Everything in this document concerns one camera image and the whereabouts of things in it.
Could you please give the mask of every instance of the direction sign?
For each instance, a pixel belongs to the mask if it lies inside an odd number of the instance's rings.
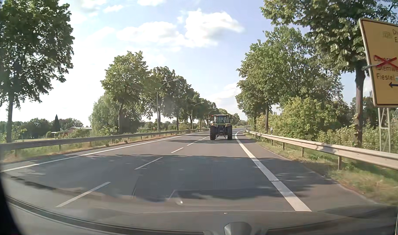
[[[398,25],[361,18],[376,107],[398,107]]]

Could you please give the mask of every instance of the green tractor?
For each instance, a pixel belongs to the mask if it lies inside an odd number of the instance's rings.
[[[215,140],[219,136],[224,136],[229,141],[232,140],[232,125],[227,114],[217,114],[213,116],[213,121],[209,124],[210,139]]]

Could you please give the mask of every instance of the street lamp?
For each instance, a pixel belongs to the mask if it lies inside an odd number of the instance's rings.
[[[211,126],[209,125],[209,115],[210,115],[213,111],[217,111],[217,109],[211,110],[211,111],[208,113],[208,128],[211,128]]]
[[[163,84],[161,85],[160,88],[158,88],[158,91],[157,91],[157,131],[158,131],[158,132],[160,132],[160,110],[158,109],[158,93],[160,92],[160,89],[161,89],[165,84],[167,84],[167,83],[169,83],[169,82],[176,82],[176,81],[178,81],[178,78],[175,78],[175,79],[173,79],[173,80],[171,80],[171,81],[165,82],[165,83],[163,83]]]
[[[192,130],[193,130],[193,108],[192,108]]]

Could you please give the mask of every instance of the sky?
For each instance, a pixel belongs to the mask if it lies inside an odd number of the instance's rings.
[[[264,40],[272,30],[259,7],[262,0],[60,0],[69,3],[72,63],[66,82],[53,81],[54,89],[42,103],[25,102],[13,110],[14,121],[32,118],[76,118],[90,126],[88,116],[104,90],[104,70],[117,55],[142,51],[149,68],[167,66],[183,76],[201,97],[229,113],[247,117],[237,107],[237,68],[249,45]],[[343,74],[344,100],[355,96],[354,74]],[[366,78],[364,94],[371,90]],[[7,120],[6,106],[0,121]]]

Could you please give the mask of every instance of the grass verge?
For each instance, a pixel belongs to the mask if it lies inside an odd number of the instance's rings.
[[[30,160],[30,159],[40,159],[45,157],[50,157],[58,154],[68,154],[74,152],[80,152],[85,150],[92,150],[98,148],[104,148],[109,146],[118,146],[127,143],[136,143],[140,141],[149,141],[160,138],[166,138],[176,135],[184,135],[186,133],[180,134],[167,134],[167,135],[155,135],[155,136],[143,136],[133,137],[133,138],[123,138],[112,141],[94,141],[86,143],[76,143],[76,144],[64,144],[61,145],[61,149],[58,145],[46,146],[46,147],[36,147],[36,148],[25,148],[16,151],[10,151],[4,154],[0,154],[0,163],[13,163],[18,161]]]
[[[271,145],[270,140],[246,136],[271,152],[298,161],[366,198],[378,203],[398,205],[398,171],[347,158],[342,158],[343,169],[338,170],[338,157],[335,155],[305,149],[302,157],[300,147],[286,144],[283,150],[281,142],[273,141]]]

